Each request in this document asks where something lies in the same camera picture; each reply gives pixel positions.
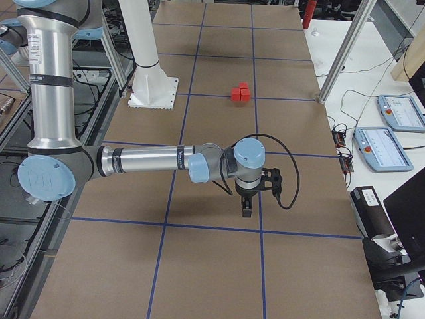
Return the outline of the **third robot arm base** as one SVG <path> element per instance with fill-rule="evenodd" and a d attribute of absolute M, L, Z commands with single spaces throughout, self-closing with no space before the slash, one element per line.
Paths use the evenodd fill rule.
<path fill-rule="evenodd" d="M 29 63 L 27 30 L 17 18 L 1 21 L 1 49 L 7 56 L 18 54 L 21 61 Z"/>

